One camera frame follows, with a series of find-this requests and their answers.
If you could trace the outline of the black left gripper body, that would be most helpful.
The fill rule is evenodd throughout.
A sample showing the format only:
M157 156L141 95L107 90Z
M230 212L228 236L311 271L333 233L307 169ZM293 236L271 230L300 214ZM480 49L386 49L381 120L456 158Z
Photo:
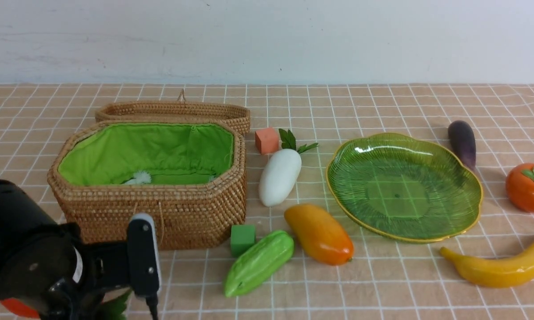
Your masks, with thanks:
M74 224L0 227L0 303L40 320L124 320L130 293L129 241L85 244Z

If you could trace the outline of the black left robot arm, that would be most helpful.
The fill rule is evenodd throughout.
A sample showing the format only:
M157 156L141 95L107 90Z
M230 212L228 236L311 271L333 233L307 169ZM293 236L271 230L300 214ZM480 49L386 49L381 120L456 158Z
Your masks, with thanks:
M56 223L19 186L0 180L0 302L15 300L40 320L124 320L130 292L122 244L84 244L75 223Z

